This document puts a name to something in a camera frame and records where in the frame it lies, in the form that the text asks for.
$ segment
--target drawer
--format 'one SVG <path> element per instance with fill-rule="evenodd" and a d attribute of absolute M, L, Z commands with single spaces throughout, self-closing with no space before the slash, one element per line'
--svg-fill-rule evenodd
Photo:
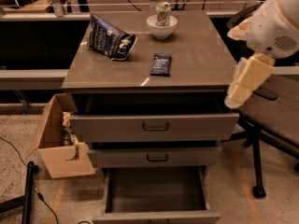
<path fill-rule="evenodd" d="M 238 115 L 81 116 L 71 124 L 84 142 L 226 140 Z"/>
<path fill-rule="evenodd" d="M 90 149 L 94 168 L 169 167 L 215 164 L 221 154 L 216 142 L 120 143 Z"/>
<path fill-rule="evenodd" d="M 108 169 L 98 224 L 216 223 L 200 168 Z"/>
<path fill-rule="evenodd" d="M 229 139 L 238 115 L 224 92 L 73 94 L 72 127 L 83 142 Z"/>

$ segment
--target aluminum can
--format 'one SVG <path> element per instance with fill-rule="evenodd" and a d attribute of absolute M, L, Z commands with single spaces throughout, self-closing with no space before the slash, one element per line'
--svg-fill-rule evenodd
<path fill-rule="evenodd" d="M 159 3 L 156 7 L 157 10 L 157 26 L 169 26 L 171 6 L 167 2 Z"/>

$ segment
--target small black package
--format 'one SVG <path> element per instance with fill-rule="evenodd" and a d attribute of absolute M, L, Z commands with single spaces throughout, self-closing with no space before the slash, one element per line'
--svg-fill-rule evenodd
<path fill-rule="evenodd" d="M 171 54 L 155 53 L 153 56 L 153 65 L 150 74 L 152 76 L 169 77 L 169 68 L 171 63 Z"/>

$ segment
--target white bowl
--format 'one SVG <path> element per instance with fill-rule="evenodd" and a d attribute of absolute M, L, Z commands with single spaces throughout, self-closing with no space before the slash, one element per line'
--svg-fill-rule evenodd
<path fill-rule="evenodd" d="M 168 38 L 175 30 L 178 24 L 178 20 L 170 16 L 169 26 L 157 26 L 157 15 L 153 15 L 147 19 L 149 31 L 158 39 Z"/>

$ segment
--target chair caster wheel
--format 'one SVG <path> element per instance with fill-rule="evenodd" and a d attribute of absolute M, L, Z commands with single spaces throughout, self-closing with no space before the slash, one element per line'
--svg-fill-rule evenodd
<path fill-rule="evenodd" d="M 295 171 L 299 173 L 299 162 L 295 165 Z"/>
<path fill-rule="evenodd" d="M 258 186 L 253 187 L 252 193 L 253 193 L 254 197 L 256 197 L 256 198 L 264 198 L 265 197 L 265 191 L 264 191 L 263 187 L 258 187 Z"/>

